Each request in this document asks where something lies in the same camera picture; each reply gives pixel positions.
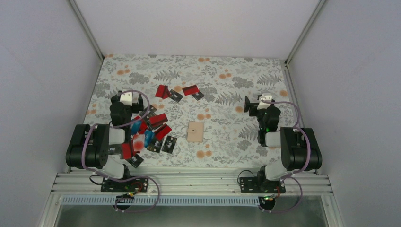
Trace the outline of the beige card holder wallet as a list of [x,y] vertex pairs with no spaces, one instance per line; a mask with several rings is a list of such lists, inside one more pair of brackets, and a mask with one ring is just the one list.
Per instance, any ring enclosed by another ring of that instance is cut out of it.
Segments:
[[203,142],[204,123],[190,121],[187,129],[188,142]]

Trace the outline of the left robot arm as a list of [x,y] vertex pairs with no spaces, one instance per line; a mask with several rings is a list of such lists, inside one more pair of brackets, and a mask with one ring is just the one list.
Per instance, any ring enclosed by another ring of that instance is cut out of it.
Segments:
[[110,117],[107,124],[78,124],[68,145],[67,166],[85,169],[104,178],[112,178],[113,186],[124,192],[131,187],[132,179],[124,174],[125,165],[109,156],[109,147],[116,145],[133,153],[130,144],[132,115],[145,109],[142,95],[136,103],[133,93],[121,91],[111,98]]

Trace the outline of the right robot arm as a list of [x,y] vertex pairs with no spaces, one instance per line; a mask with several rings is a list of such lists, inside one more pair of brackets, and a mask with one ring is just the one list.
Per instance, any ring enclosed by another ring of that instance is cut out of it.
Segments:
[[279,127],[281,110],[278,104],[267,93],[259,95],[257,103],[252,103],[247,96],[244,98],[244,112],[255,117],[258,122],[258,143],[262,147],[280,148],[281,163],[264,166],[262,176],[256,180],[257,189],[261,192],[270,191],[274,181],[319,169],[323,163],[313,129],[299,127],[299,107],[289,102],[296,111],[296,122],[291,127]]

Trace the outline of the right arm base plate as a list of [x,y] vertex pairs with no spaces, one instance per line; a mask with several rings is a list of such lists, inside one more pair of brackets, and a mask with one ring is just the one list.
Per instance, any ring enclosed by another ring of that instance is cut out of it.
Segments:
[[240,177],[241,193],[285,193],[285,185],[280,181],[260,180],[257,177]]

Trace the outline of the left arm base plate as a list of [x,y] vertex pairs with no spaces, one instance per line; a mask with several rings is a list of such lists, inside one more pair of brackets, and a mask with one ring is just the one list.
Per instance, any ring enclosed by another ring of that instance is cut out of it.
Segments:
[[148,179],[143,177],[123,183],[119,183],[113,180],[103,179],[101,185],[101,192],[146,193],[147,189],[148,189]]

